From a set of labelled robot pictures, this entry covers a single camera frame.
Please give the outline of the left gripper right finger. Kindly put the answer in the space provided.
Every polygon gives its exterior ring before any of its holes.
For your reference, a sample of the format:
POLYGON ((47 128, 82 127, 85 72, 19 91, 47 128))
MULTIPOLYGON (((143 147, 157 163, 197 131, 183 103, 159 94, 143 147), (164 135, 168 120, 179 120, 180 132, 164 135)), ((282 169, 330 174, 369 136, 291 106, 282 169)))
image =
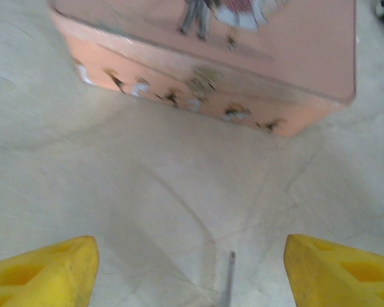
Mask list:
POLYGON ((290 234, 284 267, 296 306, 384 306, 384 256, 290 234))

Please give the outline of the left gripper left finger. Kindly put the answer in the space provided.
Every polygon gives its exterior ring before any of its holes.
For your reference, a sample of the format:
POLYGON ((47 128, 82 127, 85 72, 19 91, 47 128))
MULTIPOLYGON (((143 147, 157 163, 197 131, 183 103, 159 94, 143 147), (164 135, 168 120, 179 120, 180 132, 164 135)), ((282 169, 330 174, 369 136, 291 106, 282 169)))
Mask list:
POLYGON ((0 260, 0 306, 88 306, 98 269, 89 235, 0 260))

